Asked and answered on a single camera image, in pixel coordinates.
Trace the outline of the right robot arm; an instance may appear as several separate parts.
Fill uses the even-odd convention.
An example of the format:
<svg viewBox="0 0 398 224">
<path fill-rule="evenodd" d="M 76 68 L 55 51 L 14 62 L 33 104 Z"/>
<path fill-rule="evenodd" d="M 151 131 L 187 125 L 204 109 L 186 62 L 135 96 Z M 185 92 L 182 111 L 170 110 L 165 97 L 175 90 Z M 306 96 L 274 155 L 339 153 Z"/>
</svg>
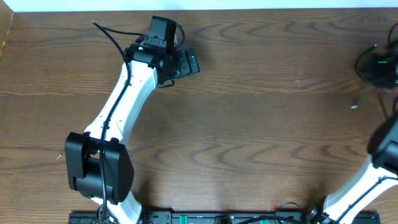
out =
<svg viewBox="0 0 398 224">
<path fill-rule="evenodd" d="M 377 88 L 397 86 L 397 52 L 373 54 L 369 48 L 354 63 L 357 75 Z M 309 211 L 304 223 L 353 223 L 357 214 L 397 185 L 397 98 L 392 114 L 374 132 L 368 156 L 359 170 L 336 192 Z"/>
</svg>

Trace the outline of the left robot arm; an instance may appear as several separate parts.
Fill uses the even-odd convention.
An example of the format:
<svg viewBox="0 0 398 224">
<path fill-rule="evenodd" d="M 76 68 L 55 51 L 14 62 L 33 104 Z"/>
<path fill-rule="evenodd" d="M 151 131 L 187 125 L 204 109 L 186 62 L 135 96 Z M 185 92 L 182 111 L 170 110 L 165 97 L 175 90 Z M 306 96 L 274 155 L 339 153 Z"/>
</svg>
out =
<svg viewBox="0 0 398 224">
<path fill-rule="evenodd" d="M 134 168 L 127 152 L 132 128 L 144 102 L 165 82 L 200 71 L 193 49 L 184 50 L 176 31 L 182 26 L 153 16 L 148 34 L 120 50 L 119 80 L 99 115 L 84 133 L 65 141 L 68 183 L 72 190 L 98 204 L 95 213 L 71 213 L 69 223 L 146 223 L 142 205 L 131 187 Z"/>
</svg>

